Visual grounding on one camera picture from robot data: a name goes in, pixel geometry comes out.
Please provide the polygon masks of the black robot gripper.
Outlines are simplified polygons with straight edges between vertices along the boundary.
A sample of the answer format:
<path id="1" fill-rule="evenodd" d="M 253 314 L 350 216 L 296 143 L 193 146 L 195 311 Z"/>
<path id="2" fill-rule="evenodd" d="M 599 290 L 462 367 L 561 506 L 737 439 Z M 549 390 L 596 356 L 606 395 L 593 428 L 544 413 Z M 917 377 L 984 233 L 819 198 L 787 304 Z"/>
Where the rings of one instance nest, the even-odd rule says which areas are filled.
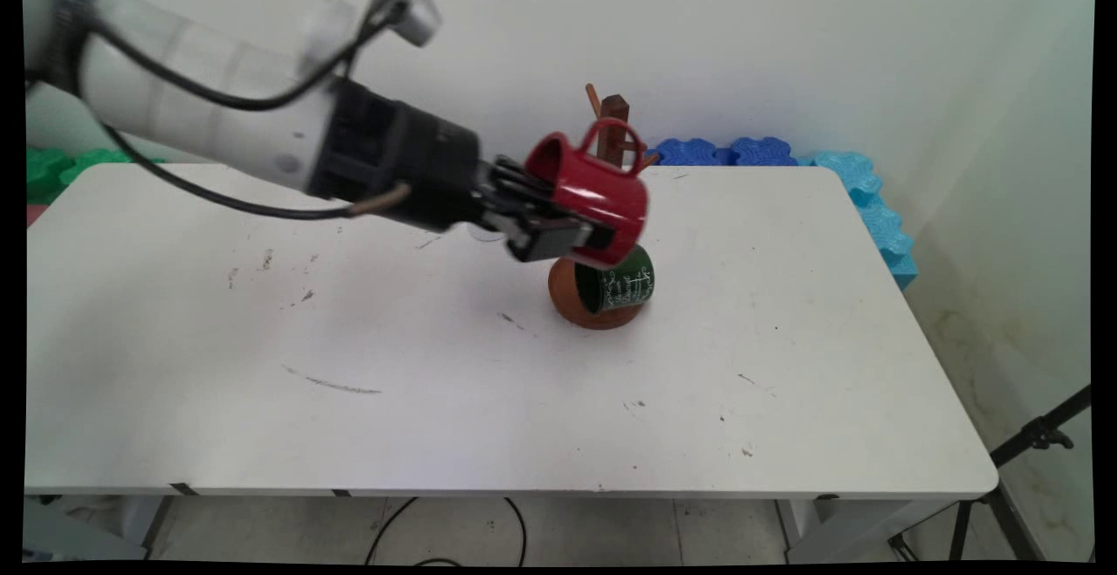
<path id="1" fill-rule="evenodd" d="M 569 257 L 579 263 L 612 263 L 612 228 L 590 215 L 554 210 L 554 185 L 498 156 L 488 164 L 488 208 L 474 195 L 483 157 L 472 130 L 381 97 L 351 79 L 331 87 L 335 107 L 311 174 L 311 197 L 359 202 L 403 182 L 410 193 L 386 209 L 388 220 L 442 233 L 460 222 L 498 230 L 515 260 L 534 263 Z"/>

